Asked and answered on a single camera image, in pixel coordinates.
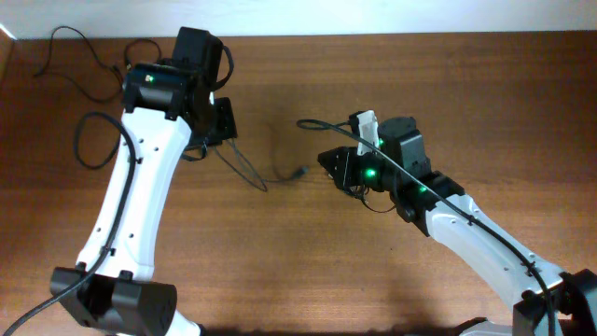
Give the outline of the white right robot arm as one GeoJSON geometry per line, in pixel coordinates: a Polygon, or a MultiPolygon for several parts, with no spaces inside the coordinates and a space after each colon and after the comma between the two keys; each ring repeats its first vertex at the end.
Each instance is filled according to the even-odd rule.
{"type": "Polygon", "coordinates": [[[510,308],[510,325],[474,318],[458,335],[593,335],[596,275],[568,273],[527,248],[487,217],[465,189],[432,170],[412,118],[353,121],[355,147],[319,154],[336,187],[362,199],[386,192],[399,216],[460,257],[510,308]]]}

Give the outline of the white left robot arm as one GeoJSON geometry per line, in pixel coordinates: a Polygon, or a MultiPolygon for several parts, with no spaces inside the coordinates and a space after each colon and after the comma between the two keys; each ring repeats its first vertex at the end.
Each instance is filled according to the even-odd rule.
{"type": "Polygon", "coordinates": [[[199,335],[177,310],[175,286],[153,281],[160,218],[187,150],[204,158],[237,135],[231,103],[216,98],[231,55],[209,32],[183,27],[171,57],[126,76],[114,170],[100,214],[73,268],[58,267],[50,292],[82,327],[119,335],[199,335]]]}

